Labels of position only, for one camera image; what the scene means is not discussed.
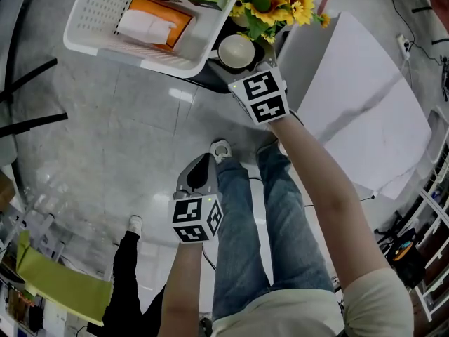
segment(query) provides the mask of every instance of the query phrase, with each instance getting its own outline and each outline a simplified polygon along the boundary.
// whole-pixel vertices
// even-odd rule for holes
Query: blue jeans
[[[323,256],[307,222],[302,197],[288,175],[290,160],[277,144],[261,150],[257,165],[264,184],[273,280],[262,266],[247,170],[235,159],[218,165],[224,218],[218,231],[213,319],[242,311],[256,298],[280,289],[333,292]]]

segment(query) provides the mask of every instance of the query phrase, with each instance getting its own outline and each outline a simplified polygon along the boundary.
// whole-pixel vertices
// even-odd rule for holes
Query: person
[[[138,263],[138,241],[142,234],[142,218],[132,215],[128,230],[121,240],[114,257],[114,289],[109,306],[103,316],[102,336],[118,336],[120,333],[142,333],[157,337],[161,326],[161,310],[164,288],[147,311],[142,314],[138,294],[135,267]]]
[[[410,297],[379,250],[351,181],[293,115],[270,125],[290,157],[278,143],[257,152],[273,284],[262,266],[248,172],[229,144],[212,145],[224,211],[213,336],[412,336]],[[344,316],[301,194],[288,175],[291,163],[314,204],[344,292]],[[198,336],[200,270],[201,244],[179,245],[163,295],[159,337]]]

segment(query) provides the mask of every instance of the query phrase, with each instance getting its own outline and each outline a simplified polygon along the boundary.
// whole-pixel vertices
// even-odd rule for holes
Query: orange tissue package
[[[184,11],[178,10],[164,4],[159,0],[133,0],[129,6],[130,10],[139,10],[158,18],[164,19],[165,21],[170,21],[176,24],[176,27],[170,30],[167,42],[165,44],[154,44],[159,48],[164,50],[173,51],[176,43],[180,40],[182,34],[186,31],[189,24],[193,23],[194,17],[185,13]]]

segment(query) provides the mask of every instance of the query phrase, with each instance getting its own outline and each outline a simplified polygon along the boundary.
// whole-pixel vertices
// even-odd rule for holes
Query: person's left arm
[[[162,301],[158,337],[197,337],[203,244],[180,244]]]

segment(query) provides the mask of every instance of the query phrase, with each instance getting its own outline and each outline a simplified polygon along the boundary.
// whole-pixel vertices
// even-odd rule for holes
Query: artificial flower bouquet
[[[272,44],[282,27],[295,22],[310,25],[314,20],[327,27],[329,16],[318,16],[313,12],[314,8],[314,0],[237,0],[229,15],[236,18],[246,16],[248,29],[240,35],[251,40],[262,37]]]

